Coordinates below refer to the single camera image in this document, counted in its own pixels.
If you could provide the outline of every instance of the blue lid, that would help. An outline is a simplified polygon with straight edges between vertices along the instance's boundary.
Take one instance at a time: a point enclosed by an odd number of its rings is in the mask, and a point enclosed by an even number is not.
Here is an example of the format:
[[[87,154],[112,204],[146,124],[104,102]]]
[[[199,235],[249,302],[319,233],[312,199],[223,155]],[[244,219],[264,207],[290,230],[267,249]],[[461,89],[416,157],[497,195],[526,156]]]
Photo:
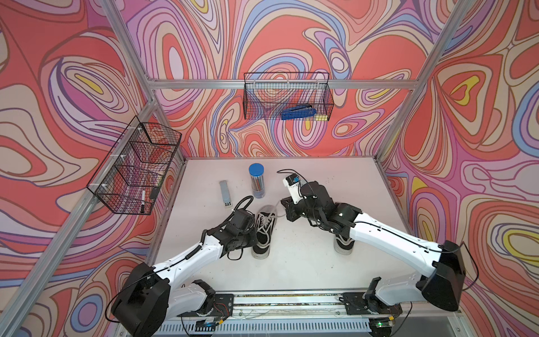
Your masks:
[[[249,166],[249,174],[253,177],[259,177],[264,174],[264,166],[259,163],[252,164]]]

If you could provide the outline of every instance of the wall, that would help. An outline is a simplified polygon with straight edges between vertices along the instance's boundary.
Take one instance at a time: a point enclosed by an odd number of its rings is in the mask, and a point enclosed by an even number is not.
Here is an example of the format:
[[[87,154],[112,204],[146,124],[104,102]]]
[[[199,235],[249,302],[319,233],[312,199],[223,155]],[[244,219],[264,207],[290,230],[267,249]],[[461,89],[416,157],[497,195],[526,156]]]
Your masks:
[[[0,310],[145,103],[96,0],[0,1]],[[103,335],[103,304],[144,259],[176,170],[152,216],[95,208],[19,336]]]
[[[453,2],[132,0],[119,8],[151,78],[327,70],[333,79],[415,79]],[[329,123],[245,121],[242,90],[156,94],[184,133],[186,156],[327,156],[373,155],[406,91],[334,90]]]
[[[539,336],[538,54],[537,1],[478,0],[382,158],[414,234],[469,246],[479,336]]]

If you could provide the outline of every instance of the pencil container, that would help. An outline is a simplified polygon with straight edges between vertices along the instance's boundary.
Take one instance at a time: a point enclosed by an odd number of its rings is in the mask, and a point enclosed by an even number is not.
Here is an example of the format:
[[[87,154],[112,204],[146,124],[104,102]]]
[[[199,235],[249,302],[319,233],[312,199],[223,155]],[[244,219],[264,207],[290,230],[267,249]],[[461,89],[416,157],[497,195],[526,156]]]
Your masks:
[[[249,174],[251,175],[251,188],[255,198],[264,196],[264,166],[259,163],[249,166]]]

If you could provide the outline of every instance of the black sneaker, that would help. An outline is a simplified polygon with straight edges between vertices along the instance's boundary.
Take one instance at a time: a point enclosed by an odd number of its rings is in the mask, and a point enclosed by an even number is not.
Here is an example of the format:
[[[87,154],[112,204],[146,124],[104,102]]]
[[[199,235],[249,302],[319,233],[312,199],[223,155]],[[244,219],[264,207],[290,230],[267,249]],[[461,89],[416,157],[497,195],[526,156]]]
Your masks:
[[[340,235],[336,235],[335,240],[333,240],[333,248],[339,254],[350,255],[352,254],[352,248],[354,248],[354,242],[350,238],[345,239]]]
[[[260,212],[255,218],[257,226],[257,245],[253,246],[251,254],[255,259],[263,260],[270,255],[270,242],[277,215],[275,213]]]

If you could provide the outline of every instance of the black motor housing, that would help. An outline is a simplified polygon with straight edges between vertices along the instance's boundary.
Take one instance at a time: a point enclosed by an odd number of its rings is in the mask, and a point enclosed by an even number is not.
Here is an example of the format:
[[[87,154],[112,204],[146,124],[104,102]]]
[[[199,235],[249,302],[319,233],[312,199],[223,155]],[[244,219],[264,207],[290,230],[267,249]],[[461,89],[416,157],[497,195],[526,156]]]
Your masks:
[[[165,321],[170,294],[169,279],[162,279],[154,274],[154,267],[141,263],[131,271],[125,285],[127,289],[122,289],[112,305],[112,314],[131,336],[152,336]]]
[[[466,278],[462,253],[451,241],[446,241],[441,249],[446,253],[440,255],[436,271],[428,278],[422,277],[416,287],[429,303],[443,310],[457,311]]]
[[[300,217],[310,219],[312,221],[320,221],[320,212],[328,217],[335,210],[335,203],[329,197],[326,188],[318,184],[316,181],[311,181],[304,184],[300,188],[301,196],[303,197],[297,204],[294,204],[292,197],[284,198],[281,204],[286,209],[286,219],[288,221],[296,221]]]
[[[257,245],[254,215],[245,209],[237,209],[219,226],[208,230],[223,245],[222,256],[227,253]]]

